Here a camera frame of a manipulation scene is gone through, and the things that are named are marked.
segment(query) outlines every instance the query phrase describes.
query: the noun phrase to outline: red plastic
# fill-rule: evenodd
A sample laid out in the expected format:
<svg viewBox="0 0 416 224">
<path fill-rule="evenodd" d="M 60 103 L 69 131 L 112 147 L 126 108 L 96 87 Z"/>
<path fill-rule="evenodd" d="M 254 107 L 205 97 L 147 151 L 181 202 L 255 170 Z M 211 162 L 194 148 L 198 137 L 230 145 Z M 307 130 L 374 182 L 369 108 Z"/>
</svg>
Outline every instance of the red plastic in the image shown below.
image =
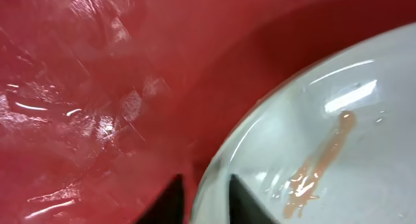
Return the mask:
<svg viewBox="0 0 416 224">
<path fill-rule="evenodd" d="M 230 130 L 416 0 L 0 0 L 0 223 L 130 223 L 176 174 L 187 214 Z"/>
</svg>

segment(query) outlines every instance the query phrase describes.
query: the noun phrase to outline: white plate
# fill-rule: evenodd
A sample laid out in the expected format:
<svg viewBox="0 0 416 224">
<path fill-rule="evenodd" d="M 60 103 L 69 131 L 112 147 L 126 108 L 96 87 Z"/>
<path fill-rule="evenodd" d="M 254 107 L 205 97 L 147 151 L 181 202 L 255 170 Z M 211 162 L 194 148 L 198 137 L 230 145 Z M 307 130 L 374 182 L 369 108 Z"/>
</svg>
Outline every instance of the white plate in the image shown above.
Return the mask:
<svg viewBox="0 0 416 224">
<path fill-rule="evenodd" d="M 237 174 L 282 224 L 416 223 L 415 77 L 412 24 L 353 46 L 277 88 L 217 152 L 192 222 L 229 223 L 228 182 Z M 352 111 L 357 124 L 315 181 L 319 198 L 307 201 L 302 217 L 296 211 L 287 218 L 291 177 L 334 136 L 343 110 Z"/>
</svg>

